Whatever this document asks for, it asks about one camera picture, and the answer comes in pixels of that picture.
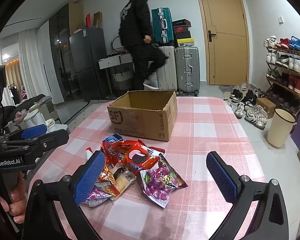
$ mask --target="wooden door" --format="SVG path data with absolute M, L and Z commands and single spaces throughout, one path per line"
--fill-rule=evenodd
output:
M 202 4 L 210 84 L 247 82 L 248 37 L 241 0 L 202 0 Z

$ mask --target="red sneaker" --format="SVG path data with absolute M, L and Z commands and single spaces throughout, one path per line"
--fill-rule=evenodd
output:
M 280 42 L 276 44 L 276 47 L 278 48 L 283 48 L 283 49 L 288 49 L 289 48 L 289 39 L 280 39 Z
M 294 90 L 294 87 L 296 86 L 296 78 L 295 76 L 290 76 L 289 78 L 289 86 L 288 88 L 291 89 L 291 90 Z
M 300 78 L 295 77 L 295 80 L 296 80 L 296 85 L 295 85 L 294 91 L 297 92 L 298 94 L 300 94 Z

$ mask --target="ceiling light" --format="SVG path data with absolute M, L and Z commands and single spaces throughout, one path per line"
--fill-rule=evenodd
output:
M 7 59 L 7 58 L 9 58 L 9 57 L 10 57 L 10 55 L 4 54 L 4 55 L 2 56 L 2 59 Z

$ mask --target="beige curtain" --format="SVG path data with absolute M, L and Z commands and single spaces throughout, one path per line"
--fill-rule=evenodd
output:
M 5 65 L 6 77 L 7 77 L 7 85 L 9 88 L 11 86 L 17 87 L 18 95 L 20 101 L 22 100 L 21 96 L 21 87 L 23 86 L 23 81 L 21 77 L 21 70 L 19 59 L 15 59 Z

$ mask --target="door frame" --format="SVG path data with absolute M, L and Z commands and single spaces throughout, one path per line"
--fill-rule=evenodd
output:
M 199 6 L 200 6 L 200 11 L 201 11 L 201 18 L 202 18 L 202 25 L 203 25 L 203 36 L 204 36 L 204 46 L 205 46 L 205 52 L 206 52 L 206 78 L 207 78 L 207 83 L 210 85 L 210 56 L 209 56 L 209 41 L 208 41 L 208 29 L 207 29 L 207 22 L 206 22 L 206 17 L 204 13 L 204 7 L 207 8 L 208 6 L 208 1 L 207 0 L 198 0 L 199 1 Z M 248 31 L 248 22 L 247 22 L 247 14 L 243 5 L 243 1 L 240 0 L 241 6 L 242 6 L 242 11 L 244 13 L 244 22 L 246 25 L 246 33 L 247 33 L 247 80 L 246 83 L 249 82 L 249 72 L 250 72 L 250 39 L 249 39 L 249 31 Z

